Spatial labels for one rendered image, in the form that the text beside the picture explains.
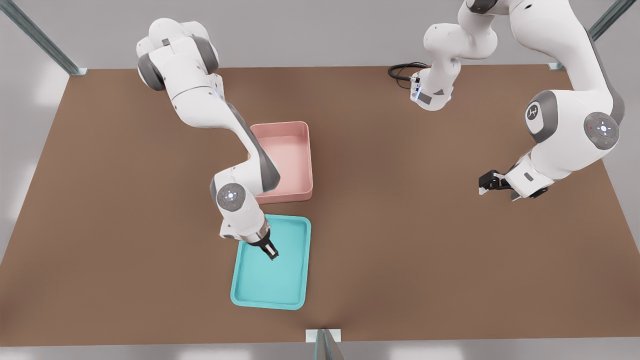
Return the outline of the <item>pale blue-green tray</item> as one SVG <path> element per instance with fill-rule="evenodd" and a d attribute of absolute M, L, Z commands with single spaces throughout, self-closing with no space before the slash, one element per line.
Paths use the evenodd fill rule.
<path fill-rule="evenodd" d="M 270 260 L 261 249 L 240 241 L 231 281 L 236 306 L 298 310 L 306 301 L 312 226 L 302 216 L 267 214 L 279 255 Z"/>

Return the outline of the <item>pink box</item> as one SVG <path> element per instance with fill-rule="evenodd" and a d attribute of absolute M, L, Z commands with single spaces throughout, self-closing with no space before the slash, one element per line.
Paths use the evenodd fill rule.
<path fill-rule="evenodd" d="M 257 202 L 263 205 L 308 201 L 313 195 L 313 164 L 307 123 L 263 123 L 250 129 L 280 173 L 278 186 L 256 196 Z"/>

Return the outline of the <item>silver frame post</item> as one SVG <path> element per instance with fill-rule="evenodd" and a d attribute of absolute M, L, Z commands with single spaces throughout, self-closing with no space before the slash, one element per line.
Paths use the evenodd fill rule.
<path fill-rule="evenodd" d="M 575 10 L 594 9 L 597 3 L 606 5 L 606 9 L 588 29 L 590 38 L 596 41 L 630 10 L 637 0 L 569 0 L 569 2 Z"/>
<path fill-rule="evenodd" d="M 89 70 L 78 67 L 13 0 L 0 0 L 0 11 L 25 32 L 67 75 L 87 75 Z"/>
<path fill-rule="evenodd" d="M 342 342 L 342 330 L 334 329 L 306 329 L 305 341 L 314 343 L 313 360 L 345 360 L 339 348 Z"/>

